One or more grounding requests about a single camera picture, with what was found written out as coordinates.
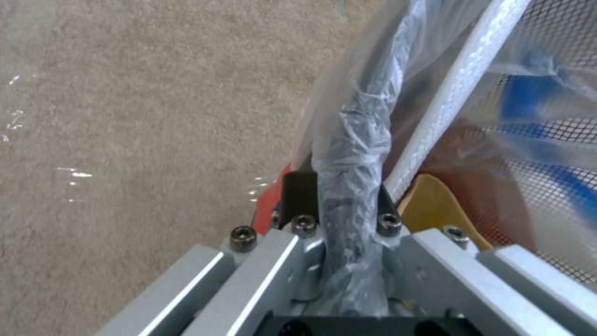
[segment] plastic wrap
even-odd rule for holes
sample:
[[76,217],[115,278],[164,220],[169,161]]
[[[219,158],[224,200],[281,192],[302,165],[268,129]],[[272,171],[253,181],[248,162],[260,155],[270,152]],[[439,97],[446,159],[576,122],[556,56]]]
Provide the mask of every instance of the plastic wrap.
[[403,80],[433,63],[485,5],[389,2],[360,42],[315,84],[324,90],[314,91],[307,104],[307,118],[312,118],[293,161],[294,167],[304,166],[312,147],[319,219],[327,234],[327,282],[312,313],[386,313],[381,249],[372,233],[381,168],[392,139],[390,114]]
[[597,281],[596,19],[595,2],[534,2],[422,167],[492,244],[583,283]]
[[317,313],[383,313],[373,195],[388,176],[399,198],[429,151],[421,169],[491,243],[520,243],[594,280],[595,5],[527,4],[494,1],[479,19],[487,2],[391,2],[315,84],[292,167],[312,150],[328,234]]

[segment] bolt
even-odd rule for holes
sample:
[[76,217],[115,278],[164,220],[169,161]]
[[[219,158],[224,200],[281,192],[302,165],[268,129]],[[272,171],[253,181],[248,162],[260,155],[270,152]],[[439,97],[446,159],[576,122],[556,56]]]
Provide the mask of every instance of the bolt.
[[280,224],[280,211],[278,211],[276,209],[272,210],[270,220],[272,221],[272,226],[277,228],[278,225]]
[[230,232],[230,247],[236,252],[249,252],[255,247],[257,232],[246,225],[235,227]]
[[453,225],[444,225],[442,232],[446,237],[450,238],[454,243],[459,245],[461,248],[466,249],[466,245],[469,243],[469,236],[462,231],[459,227]]
[[295,216],[290,222],[294,234],[301,238],[309,238],[315,234],[317,228],[315,218],[310,215]]
[[392,213],[384,213],[377,218],[377,233],[383,237],[396,237],[400,233],[402,223]]

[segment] metal bracket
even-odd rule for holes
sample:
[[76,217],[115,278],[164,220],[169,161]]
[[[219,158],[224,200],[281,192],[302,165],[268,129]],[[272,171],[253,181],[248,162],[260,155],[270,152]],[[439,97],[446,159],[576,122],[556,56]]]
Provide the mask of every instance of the metal bracket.
[[233,271],[231,256],[195,245],[97,335],[176,335]]

